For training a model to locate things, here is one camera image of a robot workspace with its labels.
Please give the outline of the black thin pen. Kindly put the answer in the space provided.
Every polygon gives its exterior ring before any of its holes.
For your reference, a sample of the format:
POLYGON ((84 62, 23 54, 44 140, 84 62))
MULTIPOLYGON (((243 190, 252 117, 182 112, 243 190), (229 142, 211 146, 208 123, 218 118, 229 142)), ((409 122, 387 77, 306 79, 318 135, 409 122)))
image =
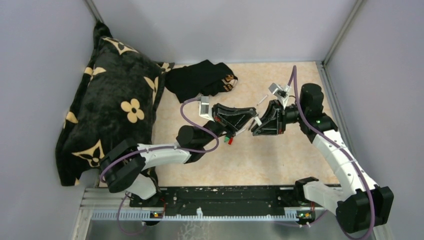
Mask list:
POLYGON ((250 131, 255 124, 256 124, 256 121, 252 120, 250 126, 248 127, 248 130, 250 131))

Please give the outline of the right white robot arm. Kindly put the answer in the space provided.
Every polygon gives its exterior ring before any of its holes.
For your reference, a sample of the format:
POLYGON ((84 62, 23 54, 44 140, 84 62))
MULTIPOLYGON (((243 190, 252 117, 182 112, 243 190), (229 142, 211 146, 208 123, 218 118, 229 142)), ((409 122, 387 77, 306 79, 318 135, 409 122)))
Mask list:
POLYGON ((315 83, 306 83, 293 104, 288 104, 290 85, 273 83, 274 100, 251 128, 254 136, 281 135, 289 124, 299 124, 339 181, 334 189, 315 177, 294 184, 293 200, 299 206, 315 203, 335 215, 342 230, 352 234, 369 227, 385 225, 394 201, 392 190, 379 186, 361 168, 344 143, 332 118, 324 112, 324 94, 315 83))

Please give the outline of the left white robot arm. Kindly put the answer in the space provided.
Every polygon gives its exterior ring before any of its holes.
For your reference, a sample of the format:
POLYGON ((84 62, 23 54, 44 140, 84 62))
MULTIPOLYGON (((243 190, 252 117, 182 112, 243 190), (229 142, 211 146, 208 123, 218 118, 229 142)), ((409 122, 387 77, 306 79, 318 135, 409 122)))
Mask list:
POLYGON ((160 202, 160 193, 153 177, 143 171, 169 164, 189 164, 217 149, 219 136, 235 137, 257 115, 255 107, 235 108, 220 103, 199 104, 203 126, 189 122, 182 126, 175 143, 143 144, 127 138, 100 160, 100 180, 110 193, 129 192, 140 197, 149 207, 160 202))

